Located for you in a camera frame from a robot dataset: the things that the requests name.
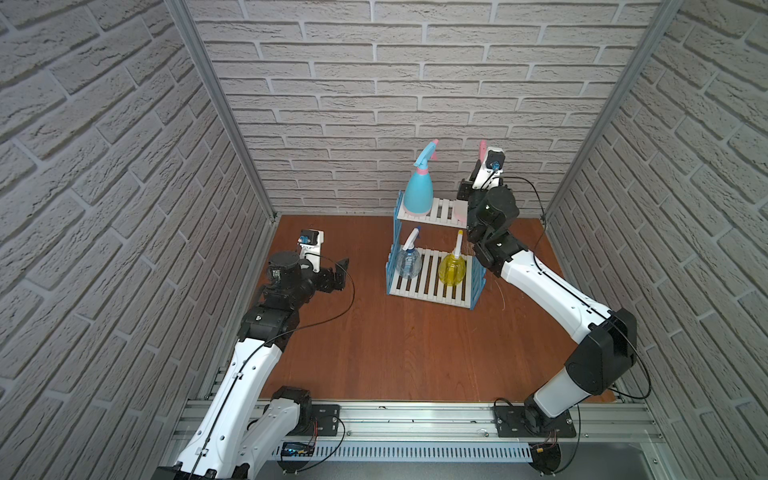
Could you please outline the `clear spray bottle blue nozzle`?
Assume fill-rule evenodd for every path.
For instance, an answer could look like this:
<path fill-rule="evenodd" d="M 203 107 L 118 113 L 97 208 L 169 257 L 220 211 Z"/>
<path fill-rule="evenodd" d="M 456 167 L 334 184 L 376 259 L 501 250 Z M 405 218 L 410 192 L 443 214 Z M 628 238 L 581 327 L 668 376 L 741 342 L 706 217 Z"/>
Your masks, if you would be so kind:
<path fill-rule="evenodd" d="M 422 269 L 422 255 L 415 245 L 420 232 L 420 227 L 414 227 L 398 253 L 396 270 L 406 280 L 417 278 Z"/>

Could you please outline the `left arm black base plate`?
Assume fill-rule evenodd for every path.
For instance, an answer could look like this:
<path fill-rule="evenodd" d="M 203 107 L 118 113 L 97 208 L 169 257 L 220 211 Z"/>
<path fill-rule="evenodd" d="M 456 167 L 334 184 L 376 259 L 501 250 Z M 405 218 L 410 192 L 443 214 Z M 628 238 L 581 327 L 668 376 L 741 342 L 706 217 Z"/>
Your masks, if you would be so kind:
<path fill-rule="evenodd" d="M 289 437 L 335 437 L 339 428 L 340 404 L 312 404 L 300 408 L 297 426 Z"/>

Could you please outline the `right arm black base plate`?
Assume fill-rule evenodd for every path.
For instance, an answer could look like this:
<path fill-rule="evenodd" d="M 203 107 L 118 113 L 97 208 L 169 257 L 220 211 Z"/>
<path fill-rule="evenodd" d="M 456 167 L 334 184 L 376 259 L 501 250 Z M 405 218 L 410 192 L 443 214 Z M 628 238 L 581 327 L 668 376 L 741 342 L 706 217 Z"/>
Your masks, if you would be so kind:
<path fill-rule="evenodd" d="M 494 425 L 500 438 L 576 438 L 576 425 L 569 412 L 547 417 L 535 405 L 502 403 L 492 407 Z"/>

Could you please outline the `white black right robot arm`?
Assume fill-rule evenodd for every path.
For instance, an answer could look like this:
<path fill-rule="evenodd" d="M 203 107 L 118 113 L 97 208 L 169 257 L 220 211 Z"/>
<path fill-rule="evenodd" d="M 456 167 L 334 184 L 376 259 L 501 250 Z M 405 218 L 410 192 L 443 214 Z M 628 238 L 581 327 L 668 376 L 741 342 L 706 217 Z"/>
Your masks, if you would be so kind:
<path fill-rule="evenodd" d="M 603 394 L 637 363 L 637 320 L 580 292 L 510 233 L 519 210 L 507 186 L 464 180 L 457 198 L 468 202 L 475 258 L 533 299 L 576 343 L 564 367 L 524 402 L 529 427 L 541 430 L 586 398 Z"/>

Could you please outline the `white spray bottle pink nozzle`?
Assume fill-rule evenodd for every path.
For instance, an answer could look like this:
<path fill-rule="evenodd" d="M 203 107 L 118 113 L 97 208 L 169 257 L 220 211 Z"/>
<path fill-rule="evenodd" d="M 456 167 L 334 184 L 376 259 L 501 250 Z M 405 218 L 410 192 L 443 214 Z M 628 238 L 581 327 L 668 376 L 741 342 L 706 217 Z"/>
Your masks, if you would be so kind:
<path fill-rule="evenodd" d="M 481 164 L 483 163 L 485 159 L 485 155 L 487 152 L 487 141 L 482 140 L 479 144 L 478 149 L 478 160 L 476 162 L 477 169 L 480 169 Z M 453 204 L 453 219 L 457 222 L 457 224 L 464 228 L 467 225 L 467 209 L 468 209 L 468 203 L 466 200 L 456 200 Z"/>

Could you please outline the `teal spray bottle pink trim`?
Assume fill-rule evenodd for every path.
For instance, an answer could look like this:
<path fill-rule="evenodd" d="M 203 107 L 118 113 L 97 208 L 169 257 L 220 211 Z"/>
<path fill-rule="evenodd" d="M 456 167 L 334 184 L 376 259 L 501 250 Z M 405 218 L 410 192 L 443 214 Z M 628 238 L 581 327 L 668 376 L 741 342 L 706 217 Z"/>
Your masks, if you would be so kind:
<path fill-rule="evenodd" d="M 414 162 L 415 172 L 409 179 L 403 197 L 404 208 L 412 215 L 426 215 L 431 211 L 434 191 L 429 161 L 434 157 L 438 144 L 438 139 L 432 140 Z"/>

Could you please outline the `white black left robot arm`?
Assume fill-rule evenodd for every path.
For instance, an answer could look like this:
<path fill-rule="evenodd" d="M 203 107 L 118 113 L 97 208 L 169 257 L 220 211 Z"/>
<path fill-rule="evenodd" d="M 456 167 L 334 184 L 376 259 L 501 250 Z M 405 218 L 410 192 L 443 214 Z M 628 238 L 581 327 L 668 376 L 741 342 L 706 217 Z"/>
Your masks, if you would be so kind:
<path fill-rule="evenodd" d="M 282 387 L 253 420 L 259 395 L 301 330 L 300 308 L 318 293 L 350 284 L 349 261 L 321 266 L 321 254 L 283 251 L 268 262 L 266 284 L 257 304 L 242 318 L 228 370 L 203 420 L 171 466 L 159 466 L 156 479 L 253 479 L 281 441 L 310 425 L 308 391 Z"/>

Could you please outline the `yellow spray bottle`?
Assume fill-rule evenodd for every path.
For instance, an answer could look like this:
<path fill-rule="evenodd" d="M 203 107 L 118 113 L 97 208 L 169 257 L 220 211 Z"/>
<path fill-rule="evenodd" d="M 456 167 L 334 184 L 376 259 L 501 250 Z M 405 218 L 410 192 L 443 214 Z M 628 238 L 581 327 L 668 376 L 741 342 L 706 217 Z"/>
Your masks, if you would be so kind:
<path fill-rule="evenodd" d="M 440 281 L 448 287 L 459 285 L 466 276 L 466 260 L 462 256 L 463 234 L 462 230 L 458 231 L 454 249 L 441 260 L 438 268 Z"/>

